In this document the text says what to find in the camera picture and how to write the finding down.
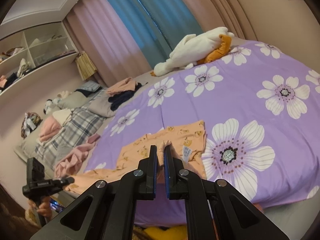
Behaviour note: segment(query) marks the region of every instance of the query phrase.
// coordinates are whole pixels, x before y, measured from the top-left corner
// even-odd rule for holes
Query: teal curtain
[[[182,0],[108,0],[152,68],[187,34],[203,31]]]

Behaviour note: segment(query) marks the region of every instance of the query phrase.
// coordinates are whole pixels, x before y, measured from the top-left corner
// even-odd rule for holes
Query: pink clothing
[[[76,146],[64,158],[62,158],[54,169],[54,176],[61,178],[65,175],[77,174],[81,169],[82,163],[87,159],[89,151],[95,147],[100,135],[97,133],[90,136],[86,143]]]
[[[39,133],[39,141],[44,142],[55,136],[60,130],[61,125],[59,122],[50,115],[43,123]]]
[[[110,96],[114,96],[123,91],[128,91],[128,90],[134,91],[136,89],[136,85],[137,83],[134,80],[132,80],[132,77],[129,77],[124,80],[121,80],[120,82],[113,85],[112,87],[109,87],[106,91],[106,94]]]
[[[5,76],[1,76],[0,77],[0,88],[4,88],[4,85],[6,84],[7,79],[5,78]]]

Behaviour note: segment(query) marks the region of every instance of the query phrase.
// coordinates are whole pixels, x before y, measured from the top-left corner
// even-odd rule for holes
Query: shelf compartment
[[[24,31],[26,36],[27,45],[33,47],[39,43],[54,40],[55,37],[66,37],[66,33],[61,23],[50,23],[40,26],[36,26]],[[38,39],[39,43],[32,44],[35,39]]]
[[[12,73],[14,69],[19,68],[20,61],[22,59],[25,59],[26,61],[30,62],[32,65],[32,59],[30,55],[28,54],[28,50],[25,49],[23,51],[20,51],[19,53],[7,58],[3,62],[0,63],[0,76]]]
[[[7,52],[16,47],[27,48],[26,39],[23,32],[15,33],[0,41],[0,53]]]
[[[59,67],[69,66],[74,61],[77,55],[78,53],[73,53],[71,55],[67,55],[60,59],[57,59],[50,64],[36,67],[32,70],[32,72],[17,80],[0,94],[0,109],[2,106],[4,106],[5,103],[9,102],[10,100],[14,100],[15,95],[21,93],[21,91],[23,91],[30,84],[37,82],[44,76],[50,75],[51,71],[57,70]]]
[[[76,52],[68,38],[44,42],[29,50],[36,67],[47,64],[62,55]]]

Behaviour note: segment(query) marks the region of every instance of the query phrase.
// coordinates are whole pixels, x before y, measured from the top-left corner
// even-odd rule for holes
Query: ceiling
[[[62,21],[78,0],[16,0],[0,25],[0,39],[35,25]]]

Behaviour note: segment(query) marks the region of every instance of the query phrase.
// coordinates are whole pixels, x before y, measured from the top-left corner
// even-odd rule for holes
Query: metal screw
[[[224,179],[218,179],[217,184],[218,184],[220,187],[224,187],[224,186],[227,185],[227,182],[226,182]]]
[[[179,171],[179,174],[180,174],[181,176],[187,176],[187,175],[189,174],[189,171],[186,170],[186,169],[182,169],[182,170]]]
[[[96,182],[96,187],[97,188],[102,188],[106,185],[106,183],[103,180],[99,180]]]
[[[142,176],[143,175],[143,171],[142,170],[135,170],[134,172],[133,172],[133,174],[134,174],[134,176]]]

